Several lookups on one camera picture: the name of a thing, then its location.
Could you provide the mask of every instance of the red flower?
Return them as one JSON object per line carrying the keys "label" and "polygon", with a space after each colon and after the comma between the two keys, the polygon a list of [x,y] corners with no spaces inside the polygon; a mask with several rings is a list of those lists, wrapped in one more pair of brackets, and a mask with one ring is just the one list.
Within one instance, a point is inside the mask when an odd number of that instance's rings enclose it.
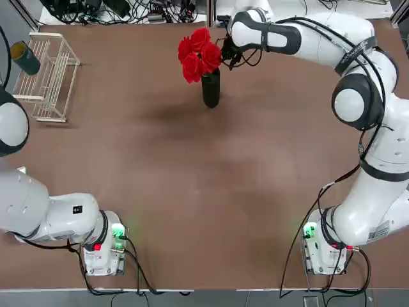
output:
{"label": "red flower", "polygon": [[199,82],[203,75],[202,62],[194,53],[190,53],[183,61],[183,76],[188,83]]}
{"label": "red flower", "polygon": [[197,29],[193,32],[190,44],[193,52],[201,52],[202,47],[210,41],[210,33],[206,28]]}
{"label": "red flower", "polygon": [[201,55],[204,72],[212,73],[222,63],[220,49],[214,43],[207,43],[203,47]]}
{"label": "red flower", "polygon": [[179,44],[178,47],[178,52],[179,52],[179,61],[180,63],[183,62],[183,60],[188,56],[189,53],[192,52],[192,46],[190,45],[190,38],[185,37]]}

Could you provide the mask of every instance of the wire basket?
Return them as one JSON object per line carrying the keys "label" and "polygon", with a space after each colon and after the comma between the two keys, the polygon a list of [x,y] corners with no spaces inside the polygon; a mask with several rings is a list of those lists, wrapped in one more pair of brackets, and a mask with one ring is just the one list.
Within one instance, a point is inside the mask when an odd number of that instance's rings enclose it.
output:
{"label": "wire basket", "polygon": [[63,35],[30,33],[30,49],[41,63],[36,75],[21,71],[14,97],[39,122],[66,122],[72,87],[81,64]]}

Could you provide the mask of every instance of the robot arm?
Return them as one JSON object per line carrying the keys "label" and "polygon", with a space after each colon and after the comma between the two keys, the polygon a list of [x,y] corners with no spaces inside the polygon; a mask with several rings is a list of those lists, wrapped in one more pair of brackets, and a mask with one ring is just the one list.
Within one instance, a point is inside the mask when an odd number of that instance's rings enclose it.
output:
{"label": "robot arm", "polygon": [[125,244],[115,234],[125,234],[118,216],[99,210],[90,194],[49,196],[42,183],[3,159],[18,152],[28,135],[24,108],[0,86],[0,229],[21,242],[70,239],[83,247],[89,275],[115,275],[125,259]]}
{"label": "robot arm", "polygon": [[228,31],[241,51],[278,52],[335,68],[342,76],[332,96],[335,116],[358,130],[370,127],[368,134],[374,136],[347,198],[308,219],[307,267],[315,274],[333,274],[338,262],[337,272],[343,271],[345,245],[369,244],[409,224],[409,100],[393,94],[397,67],[372,44],[369,21],[340,13],[299,20],[274,22],[268,1],[257,0],[233,10]]}

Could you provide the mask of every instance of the black vase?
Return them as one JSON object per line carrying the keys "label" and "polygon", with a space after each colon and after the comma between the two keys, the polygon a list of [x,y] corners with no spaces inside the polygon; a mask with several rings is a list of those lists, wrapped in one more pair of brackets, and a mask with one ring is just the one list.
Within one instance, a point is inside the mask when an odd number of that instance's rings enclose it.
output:
{"label": "black vase", "polygon": [[220,70],[217,68],[211,74],[202,75],[202,92],[204,104],[213,109],[220,99]]}

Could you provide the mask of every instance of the cup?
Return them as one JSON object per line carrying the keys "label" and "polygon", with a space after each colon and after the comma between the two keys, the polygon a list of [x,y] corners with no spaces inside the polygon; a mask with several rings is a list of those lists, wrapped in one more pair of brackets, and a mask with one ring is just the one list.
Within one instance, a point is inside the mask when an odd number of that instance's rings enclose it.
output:
{"label": "cup", "polygon": [[10,48],[12,60],[27,75],[35,75],[40,70],[40,61],[36,58],[30,47],[22,40],[13,44]]}

